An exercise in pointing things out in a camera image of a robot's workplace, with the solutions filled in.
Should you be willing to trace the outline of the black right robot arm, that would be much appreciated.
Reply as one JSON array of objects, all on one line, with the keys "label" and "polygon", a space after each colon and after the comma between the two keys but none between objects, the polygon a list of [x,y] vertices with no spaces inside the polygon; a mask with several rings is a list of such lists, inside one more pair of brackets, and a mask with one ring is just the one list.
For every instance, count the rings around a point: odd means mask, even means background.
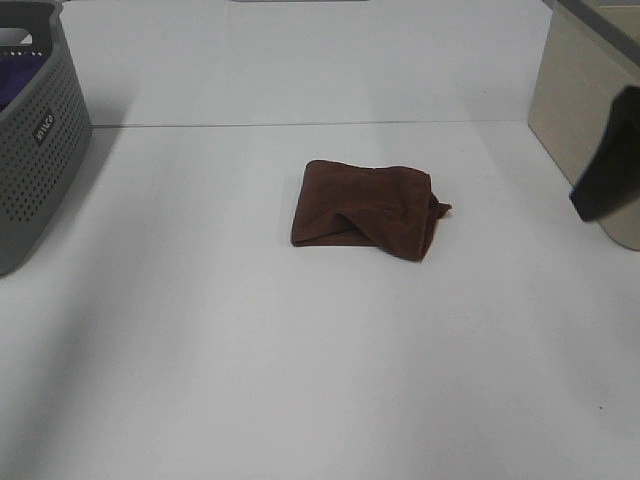
[{"label": "black right robot arm", "polygon": [[570,200],[584,222],[600,220],[639,198],[639,88],[613,100],[596,152]]}]

